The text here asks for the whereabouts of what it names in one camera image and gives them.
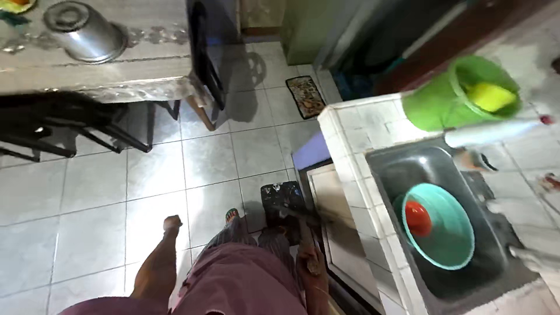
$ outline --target aluminum pot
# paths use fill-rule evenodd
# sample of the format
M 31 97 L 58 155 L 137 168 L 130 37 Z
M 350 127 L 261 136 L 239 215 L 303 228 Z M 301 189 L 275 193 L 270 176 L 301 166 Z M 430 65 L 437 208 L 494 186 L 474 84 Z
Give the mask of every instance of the aluminum pot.
M 91 6 L 63 1 L 50 6 L 43 22 L 51 36 L 73 59 L 88 63 L 112 60 L 125 50 L 126 37 Z

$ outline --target tiled floor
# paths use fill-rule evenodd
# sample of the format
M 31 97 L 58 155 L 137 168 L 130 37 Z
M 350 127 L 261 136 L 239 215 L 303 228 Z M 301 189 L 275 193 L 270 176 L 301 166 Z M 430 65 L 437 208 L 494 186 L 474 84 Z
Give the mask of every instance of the tiled floor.
M 216 61 L 230 93 L 215 132 L 182 104 L 179 121 L 156 107 L 148 154 L 115 154 L 78 137 L 73 159 L 0 156 L 2 313 L 56 314 L 85 299 L 130 294 L 169 215 L 185 222 L 178 282 L 228 209 L 246 215 L 249 232 L 264 226 L 259 188 L 295 180 L 290 153 L 319 130 L 284 87 L 310 66 L 287 66 L 279 43 L 230 47 Z M 145 131 L 137 110 L 128 117 L 131 132 Z

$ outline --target countertop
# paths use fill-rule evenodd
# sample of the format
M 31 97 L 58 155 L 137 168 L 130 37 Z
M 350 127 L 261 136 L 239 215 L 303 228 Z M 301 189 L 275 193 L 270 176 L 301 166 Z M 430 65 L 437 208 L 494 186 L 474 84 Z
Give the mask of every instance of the countertop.
M 187 30 L 184 0 L 81 1 L 90 4 L 108 21 L 128 30 L 142 30 L 146 35 L 160 30 L 169 33 Z M 22 32 L 39 36 L 45 29 L 42 22 L 44 11 L 57 2 L 59 0 L 38 0 L 34 8 L 24 13 L 31 22 Z M 14 37 L 17 37 L 16 30 L 1 23 L 0 38 Z M 56 89 L 97 89 L 99 94 L 104 88 L 112 89 L 113 94 L 122 94 L 129 85 L 136 90 L 146 87 L 142 91 L 144 95 L 140 95 L 145 96 L 144 99 L 158 93 L 163 97 L 157 100 L 179 99 L 178 96 L 185 94 L 180 89 L 181 86 L 184 89 L 184 78 L 190 74 L 191 68 L 188 40 L 154 44 L 144 38 L 127 48 L 116 60 L 100 65 L 75 61 L 61 48 L 46 49 L 27 43 L 25 49 L 16 54 L 0 52 L 0 94 Z
M 365 153 L 440 136 L 407 120 L 402 94 L 329 105 L 318 121 L 356 222 L 366 259 L 387 315 L 428 314 Z M 510 291 L 468 314 L 557 314 L 560 308 L 542 279 Z

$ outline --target sink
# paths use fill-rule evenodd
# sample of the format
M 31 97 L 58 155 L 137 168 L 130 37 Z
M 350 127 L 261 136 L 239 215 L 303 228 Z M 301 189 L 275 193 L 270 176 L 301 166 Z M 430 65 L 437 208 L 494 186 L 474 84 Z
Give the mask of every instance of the sink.
M 491 196 L 482 176 L 460 172 L 455 166 L 452 156 L 456 152 L 440 137 L 366 154 L 430 314 L 465 313 L 539 277 L 509 254 L 509 245 L 523 246 L 509 222 L 502 215 L 489 212 L 480 201 L 479 196 Z M 438 268 L 408 241 L 401 210 L 394 209 L 392 203 L 420 183 L 442 187 L 465 209 L 474 230 L 475 250 L 464 268 Z

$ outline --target patterned rug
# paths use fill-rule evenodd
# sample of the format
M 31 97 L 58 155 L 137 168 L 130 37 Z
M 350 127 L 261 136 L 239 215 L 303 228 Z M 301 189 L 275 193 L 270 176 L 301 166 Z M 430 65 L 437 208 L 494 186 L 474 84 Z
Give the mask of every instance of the patterned rug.
M 311 76 L 301 76 L 286 80 L 286 85 L 296 101 L 301 118 L 309 119 L 321 113 L 325 102 Z

